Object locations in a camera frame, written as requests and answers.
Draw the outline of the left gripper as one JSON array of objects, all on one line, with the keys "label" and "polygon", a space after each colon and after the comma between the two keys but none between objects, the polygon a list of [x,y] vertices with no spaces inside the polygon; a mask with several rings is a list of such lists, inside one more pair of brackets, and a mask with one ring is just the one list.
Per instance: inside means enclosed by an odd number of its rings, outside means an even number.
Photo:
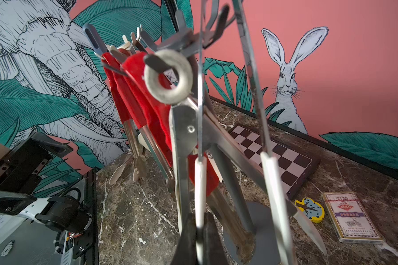
[{"label": "left gripper", "polygon": [[55,156],[64,157],[73,148],[42,132],[29,137],[10,149],[0,144],[0,198],[12,194],[31,194],[40,183],[40,171]]}]

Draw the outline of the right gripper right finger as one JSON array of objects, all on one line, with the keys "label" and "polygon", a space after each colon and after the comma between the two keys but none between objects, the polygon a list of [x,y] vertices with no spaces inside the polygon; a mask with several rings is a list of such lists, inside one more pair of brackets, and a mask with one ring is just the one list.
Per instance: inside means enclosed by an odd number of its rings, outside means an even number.
[{"label": "right gripper right finger", "polygon": [[209,212],[205,213],[205,224],[203,226],[203,247],[204,265],[228,265],[214,216]]}]

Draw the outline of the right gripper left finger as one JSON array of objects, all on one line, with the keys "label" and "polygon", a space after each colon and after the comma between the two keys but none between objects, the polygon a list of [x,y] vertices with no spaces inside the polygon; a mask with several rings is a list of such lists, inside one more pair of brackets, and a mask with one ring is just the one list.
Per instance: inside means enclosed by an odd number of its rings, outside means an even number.
[{"label": "right gripper left finger", "polygon": [[171,265],[197,265],[196,222],[194,216],[185,220],[182,232],[171,260]]}]

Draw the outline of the red looped steel tongs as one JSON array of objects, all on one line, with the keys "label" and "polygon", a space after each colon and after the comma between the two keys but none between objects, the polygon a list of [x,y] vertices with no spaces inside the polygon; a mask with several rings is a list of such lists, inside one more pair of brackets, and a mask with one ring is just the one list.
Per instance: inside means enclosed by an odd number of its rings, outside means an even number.
[{"label": "red looped steel tongs", "polygon": [[[146,55],[147,53],[145,52],[131,55],[123,64],[121,64],[121,67],[129,76],[125,77],[126,82],[131,82],[130,89],[145,112],[144,115],[147,119],[147,125],[154,139],[157,141],[157,144],[163,151],[166,160],[169,162],[169,165],[172,168],[172,147],[169,129],[170,106],[160,103],[149,93],[147,89],[145,81],[142,78],[146,66],[143,59]],[[159,82],[166,89],[170,89],[172,85],[164,74],[159,74]],[[194,171],[196,158],[197,155],[188,156],[189,178],[193,184],[195,183]],[[206,171],[206,197],[208,197],[218,187],[220,181],[208,159]]]}]

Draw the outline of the white steel tongs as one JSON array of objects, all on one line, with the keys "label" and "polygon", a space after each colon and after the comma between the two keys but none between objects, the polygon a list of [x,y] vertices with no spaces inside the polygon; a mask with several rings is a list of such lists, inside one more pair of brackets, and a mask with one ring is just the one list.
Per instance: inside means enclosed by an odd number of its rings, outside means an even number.
[{"label": "white steel tongs", "polygon": [[[183,54],[170,49],[160,50],[144,58],[144,80],[149,93],[159,102],[168,104],[169,129],[171,136],[172,159],[175,173],[175,190],[178,204],[179,219],[184,222],[190,212],[189,193],[189,160],[188,156],[197,151],[195,160],[195,222],[196,222],[196,252],[197,258],[202,259],[203,226],[205,224],[205,200],[207,182],[207,159],[199,158],[197,136],[197,81],[193,80],[193,70],[188,59]],[[164,74],[171,82],[170,89],[166,89],[159,82],[159,74]],[[215,143],[220,146],[225,155],[250,175],[258,175],[265,182],[263,168],[255,168],[245,158],[238,145],[230,139],[226,131],[221,129],[219,122],[203,109],[203,136],[216,136]],[[312,239],[323,254],[327,253],[323,239],[312,222],[290,202],[287,205],[288,217],[294,217],[303,231]]]}]

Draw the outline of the red handled steel tongs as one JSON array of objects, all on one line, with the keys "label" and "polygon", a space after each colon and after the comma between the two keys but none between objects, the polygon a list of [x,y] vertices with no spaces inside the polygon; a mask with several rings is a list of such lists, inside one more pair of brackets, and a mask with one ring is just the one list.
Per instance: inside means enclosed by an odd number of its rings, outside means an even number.
[{"label": "red handled steel tongs", "polygon": [[133,82],[119,70],[121,64],[109,52],[104,53],[103,57],[102,62],[109,79],[111,94],[134,156],[133,181],[138,182],[145,172],[145,161],[142,158],[143,146],[138,142],[135,127],[141,128],[146,125],[146,118],[132,92]]}]

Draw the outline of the cream utensil rack stand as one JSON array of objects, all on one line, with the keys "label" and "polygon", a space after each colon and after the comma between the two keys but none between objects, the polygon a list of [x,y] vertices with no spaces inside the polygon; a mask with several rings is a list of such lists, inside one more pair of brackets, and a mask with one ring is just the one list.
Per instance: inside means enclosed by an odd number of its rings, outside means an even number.
[{"label": "cream utensil rack stand", "polygon": [[140,32],[143,29],[142,25],[137,27],[137,32],[131,32],[130,40],[127,38],[126,35],[122,35],[122,39],[124,43],[119,47],[115,47],[114,45],[106,44],[105,47],[111,54],[121,54],[123,56],[130,56],[136,54],[137,51],[147,53],[146,48],[141,43],[141,36]]}]

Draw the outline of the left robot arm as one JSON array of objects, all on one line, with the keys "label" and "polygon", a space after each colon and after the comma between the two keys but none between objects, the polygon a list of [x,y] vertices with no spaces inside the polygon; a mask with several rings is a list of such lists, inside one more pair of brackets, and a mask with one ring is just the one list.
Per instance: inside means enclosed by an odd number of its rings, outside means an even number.
[{"label": "left robot arm", "polygon": [[68,194],[33,195],[41,182],[40,171],[53,156],[64,157],[72,151],[42,132],[31,133],[14,149],[0,143],[0,244],[26,220],[76,235],[89,228],[92,216],[83,210],[80,199]]}]

